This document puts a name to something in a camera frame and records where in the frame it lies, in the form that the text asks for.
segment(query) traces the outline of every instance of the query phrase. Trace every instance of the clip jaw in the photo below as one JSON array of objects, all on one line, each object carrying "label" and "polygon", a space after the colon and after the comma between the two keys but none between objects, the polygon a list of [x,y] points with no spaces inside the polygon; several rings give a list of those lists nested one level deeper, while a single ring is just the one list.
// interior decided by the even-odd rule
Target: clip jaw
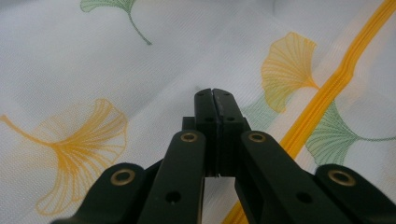
[{"label": "clip jaw", "polygon": [[311,175],[251,131],[229,92],[199,91],[194,102],[162,161],[108,168],[72,217],[52,223],[201,223],[210,176],[235,176],[249,223],[396,223],[396,206],[359,174],[329,164]]}]

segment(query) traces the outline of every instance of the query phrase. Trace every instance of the orange ginkgo leaf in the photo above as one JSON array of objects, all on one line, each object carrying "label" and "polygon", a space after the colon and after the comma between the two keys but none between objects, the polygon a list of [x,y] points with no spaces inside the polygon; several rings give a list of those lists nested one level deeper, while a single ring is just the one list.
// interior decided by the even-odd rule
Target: orange ginkgo leaf
[{"label": "orange ginkgo leaf", "polygon": [[62,212],[81,200],[95,179],[126,148],[127,118],[108,100],[94,106],[74,105],[42,122],[32,134],[25,133],[6,116],[0,120],[29,141],[24,148],[50,148],[57,158],[57,175],[52,190],[36,204],[41,215]]},{"label": "orange ginkgo leaf", "polygon": [[296,33],[271,45],[262,64],[262,87],[267,104],[277,113],[285,110],[290,95],[302,87],[318,89],[311,74],[311,60],[316,44]]}]

